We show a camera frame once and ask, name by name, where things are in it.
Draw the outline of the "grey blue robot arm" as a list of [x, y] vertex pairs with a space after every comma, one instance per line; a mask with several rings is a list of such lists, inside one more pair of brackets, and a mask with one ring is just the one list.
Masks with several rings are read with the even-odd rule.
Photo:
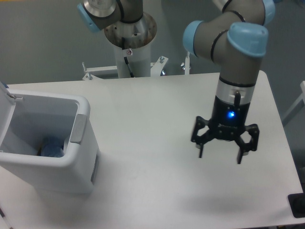
[[[192, 55], [220, 65], [213, 112], [196, 118], [191, 141], [199, 149], [213, 140], [234, 141], [237, 163], [258, 145], [259, 128], [246, 125], [260, 65], [266, 53], [266, 24], [275, 15], [271, 0], [219, 0], [222, 13], [210, 22], [193, 21], [183, 33], [183, 46]], [[92, 32], [104, 31], [117, 48], [120, 78], [152, 75], [150, 44], [156, 36], [154, 19], [141, 0], [84, 0], [78, 12]]]

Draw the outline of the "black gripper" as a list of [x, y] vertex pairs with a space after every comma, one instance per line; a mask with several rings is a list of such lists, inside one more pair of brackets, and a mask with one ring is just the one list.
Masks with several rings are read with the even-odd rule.
[[[193, 127], [191, 142], [199, 148], [199, 158], [202, 158], [204, 145], [214, 138], [218, 140], [235, 141], [239, 146], [237, 164], [241, 164], [242, 158], [249, 151], [256, 151], [259, 139], [257, 124], [244, 125], [250, 104], [241, 104], [241, 95], [234, 95], [233, 102], [227, 103], [215, 97], [212, 117], [205, 120], [197, 116]], [[199, 131], [208, 127], [208, 130], [199, 135]], [[251, 137], [245, 143], [241, 135], [247, 132]]]

